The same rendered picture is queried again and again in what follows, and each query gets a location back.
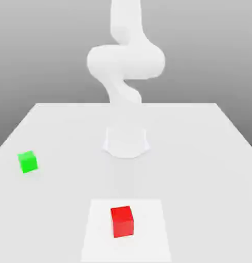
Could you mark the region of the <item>small red cube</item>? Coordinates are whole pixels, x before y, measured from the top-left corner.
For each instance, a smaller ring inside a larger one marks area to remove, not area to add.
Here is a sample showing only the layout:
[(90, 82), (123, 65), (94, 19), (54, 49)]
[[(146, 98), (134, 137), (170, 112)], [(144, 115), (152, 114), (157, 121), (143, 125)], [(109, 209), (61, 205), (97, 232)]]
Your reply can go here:
[(114, 238), (134, 235), (134, 218), (130, 206), (111, 208)]

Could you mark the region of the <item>small green cube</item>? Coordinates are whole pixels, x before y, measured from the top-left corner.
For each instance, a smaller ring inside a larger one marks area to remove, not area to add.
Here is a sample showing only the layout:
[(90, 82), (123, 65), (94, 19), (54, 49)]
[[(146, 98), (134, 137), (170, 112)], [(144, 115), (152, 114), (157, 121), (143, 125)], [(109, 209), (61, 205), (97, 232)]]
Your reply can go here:
[(27, 151), (17, 155), (23, 173), (38, 169), (38, 163), (33, 151)]

